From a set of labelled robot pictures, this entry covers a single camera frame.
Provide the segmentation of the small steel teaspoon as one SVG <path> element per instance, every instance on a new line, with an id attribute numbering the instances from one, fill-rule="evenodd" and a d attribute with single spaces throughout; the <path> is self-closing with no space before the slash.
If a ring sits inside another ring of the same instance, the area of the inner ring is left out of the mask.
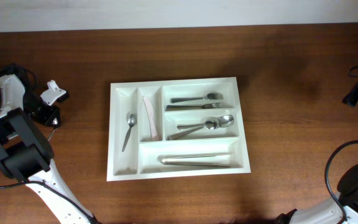
<path id="1" fill-rule="evenodd" d="M 49 135 L 48 138 L 47 138 L 48 141 L 51 140 L 51 138 L 52 138 L 54 132 L 59 128 L 59 125 L 60 125 L 60 123 L 59 123 L 58 119 L 55 118 L 55 119 L 52 121 L 52 127 L 53 127 L 53 129 L 52 129 L 52 132 L 50 133 L 50 135 Z"/>
<path id="2" fill-rule="evenodd" d="M 137 124 L 137 116 L 136 116 L 136 114 L 130 114 L 128 116 L 127 124 L 129 125 L 129 129 L 127 130 L 126 136 L 124 138 L 124 143 L 123 143 L 123 146 L 122 146 L 122 152 L 124 152 L 125 149 L 126 149 L 127 143 L 129 141 L 129 138 L 130 138 L 130 135 L 131 135 L 132 128 Z"/>

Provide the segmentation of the white plastic knife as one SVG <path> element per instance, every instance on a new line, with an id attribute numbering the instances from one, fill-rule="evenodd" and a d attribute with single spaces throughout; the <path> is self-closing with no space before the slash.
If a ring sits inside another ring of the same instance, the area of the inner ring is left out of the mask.
<path id="1" fill-rule="evenodd" d="M 147 96 L 143 96 L 142 99 L 147 113 L 147 119 L 149 121 L 150 134 L 149 137 L 145 138 L 145 141 L 160 141 L 162 136 L 157 128 L 154 106 Z"/>

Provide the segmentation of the steel fork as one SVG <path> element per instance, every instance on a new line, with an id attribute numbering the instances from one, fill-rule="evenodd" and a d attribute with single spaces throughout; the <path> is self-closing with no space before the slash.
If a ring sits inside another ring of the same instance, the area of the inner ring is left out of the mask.
<path id="1" fill-rule="evenodd" d="M 208 103 L 204 105 L 167 105 L 167 111 L 176 111 L 176 110 L 203 110 L 203 109 L 216 109 L 221 108 L 222 104 L 220 103 Z"/>
<path id="2" fill-rule="evenodd" d="M 171 98 L 170 103 L 179 103 L 184 101 L 193 101 L 193 100 L 223 100 L 224 96 L 222 93 L 213 92 L 208 93 L 205 96 L 198 96 L 198 97 L 190 97 L 190 98 Z"/>

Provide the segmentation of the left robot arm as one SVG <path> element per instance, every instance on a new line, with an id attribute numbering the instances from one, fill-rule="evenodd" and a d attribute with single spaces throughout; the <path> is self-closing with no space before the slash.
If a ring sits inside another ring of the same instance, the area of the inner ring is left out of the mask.
<path id="1" fill-rule="evenodd" d="M 9 64 L 0 70 L 0 171 L 35 192 L 60 223 L 97 223 L 97 218 L 71 192 L 58 172 L 50 138 L 37 127 L 57 129 L 60 109 L 69 93 L 54 80 L 37 93 L 30 70 Z"/>

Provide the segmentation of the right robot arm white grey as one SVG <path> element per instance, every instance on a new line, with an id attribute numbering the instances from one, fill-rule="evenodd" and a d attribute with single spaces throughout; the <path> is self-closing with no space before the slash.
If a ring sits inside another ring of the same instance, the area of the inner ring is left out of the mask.
<path id="1" fill-rule="evenodd" d="M 338 146 L 328 158 L 324 168 L 324 183 L 330 198 L 303 210 L 293 209 L 280 214 L 274 223 L 358 223 L 358 164 L 352 166 L 341 177 L 334 193 L 329 182 L 331 164 L 343 149 L 358 145 L 357 139 Z"/>

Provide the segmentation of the steel tongs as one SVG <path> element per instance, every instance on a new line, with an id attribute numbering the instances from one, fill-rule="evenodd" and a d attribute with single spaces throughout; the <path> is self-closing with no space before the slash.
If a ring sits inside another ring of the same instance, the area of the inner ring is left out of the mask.
<path id="1" fill-rule="evenodd" d="M 230 167 L 231 154 L 220 152 L 212 154 L 158 156 L 158 161 L 170 166 L 201 166 L 201 167 Z"/>

